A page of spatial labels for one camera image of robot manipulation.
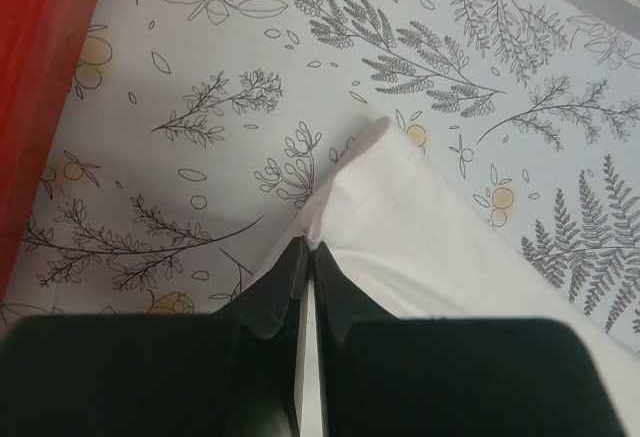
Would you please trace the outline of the white t-shirt with black print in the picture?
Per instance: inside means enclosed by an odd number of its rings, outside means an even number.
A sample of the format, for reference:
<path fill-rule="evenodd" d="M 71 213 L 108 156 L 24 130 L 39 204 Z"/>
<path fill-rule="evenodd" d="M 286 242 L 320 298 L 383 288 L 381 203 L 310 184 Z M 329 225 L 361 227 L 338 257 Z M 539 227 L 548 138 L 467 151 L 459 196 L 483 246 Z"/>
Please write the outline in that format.
<path fill-rule="evenodd" d="M 401 319 L 538 318 L 584 343 L 612 401 L 639 432 L 639 363 L 580 314 L 492 231 L 387 118 L 366 127 L 309 198 L 287 238 L 310 252 L 303 288 L 303 369 L 295 406 L 304 436 L 332 436 L 324 413 L 313 253 Z"/>

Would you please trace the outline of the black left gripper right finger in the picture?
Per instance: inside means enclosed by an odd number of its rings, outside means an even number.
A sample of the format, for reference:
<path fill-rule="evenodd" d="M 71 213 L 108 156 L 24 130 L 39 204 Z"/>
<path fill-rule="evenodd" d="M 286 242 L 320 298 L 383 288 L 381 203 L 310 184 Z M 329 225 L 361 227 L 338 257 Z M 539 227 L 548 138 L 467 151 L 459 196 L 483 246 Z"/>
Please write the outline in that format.
<path fill-rule="evenodd" d="M 579 337 L 549 319 L 401 319 L 313 253 L 332 436 L 625 436 Z"/>

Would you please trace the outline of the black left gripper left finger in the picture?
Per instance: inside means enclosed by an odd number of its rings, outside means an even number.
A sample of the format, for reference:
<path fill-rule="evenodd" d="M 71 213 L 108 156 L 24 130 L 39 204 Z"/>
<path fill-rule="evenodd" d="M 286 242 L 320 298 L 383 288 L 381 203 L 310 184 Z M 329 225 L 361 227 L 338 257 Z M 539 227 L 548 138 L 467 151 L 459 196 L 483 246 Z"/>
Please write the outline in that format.
<path fill-rule="evenodd" d="M 5 436 L 296 436 L 309 250 L 212 314 L 33 316 L 1 343 Z"/>

